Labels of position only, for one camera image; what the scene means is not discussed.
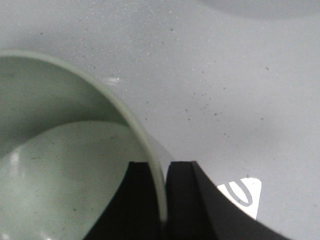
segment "bowl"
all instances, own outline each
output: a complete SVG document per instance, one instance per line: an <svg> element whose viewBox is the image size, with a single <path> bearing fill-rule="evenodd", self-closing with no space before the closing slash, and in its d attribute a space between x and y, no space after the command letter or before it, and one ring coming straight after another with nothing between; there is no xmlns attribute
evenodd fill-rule
<svg viewBox="0 0 320 240"><path fill-rule="evenodd" d="M134 115L104 84L48 55L0 52L0 236L81 239L129 162L148 162L159 216L162 170Z"/></svg>

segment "sticker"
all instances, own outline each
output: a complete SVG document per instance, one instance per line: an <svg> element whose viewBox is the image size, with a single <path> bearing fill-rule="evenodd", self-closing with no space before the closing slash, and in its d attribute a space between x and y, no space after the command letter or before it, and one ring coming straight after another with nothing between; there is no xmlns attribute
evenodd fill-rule
<svg viewBox="0 0 320 240"><path fill-rule="evenodd" d="M262 183L258 178L246 177L217 187L234 205L253 219L257 218Z"/></svg>

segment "speckled white countertop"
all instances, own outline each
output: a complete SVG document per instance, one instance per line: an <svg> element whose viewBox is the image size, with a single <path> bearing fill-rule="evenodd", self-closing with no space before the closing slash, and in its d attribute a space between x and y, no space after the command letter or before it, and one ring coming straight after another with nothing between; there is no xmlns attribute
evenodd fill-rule
<svg viewBox="0 0 320 240"><path fill-rule="evenodd" d="M164 172L262 183L257 220L320 239L317 0L3 0L0 49L67 60L148 131Z"/></svg>

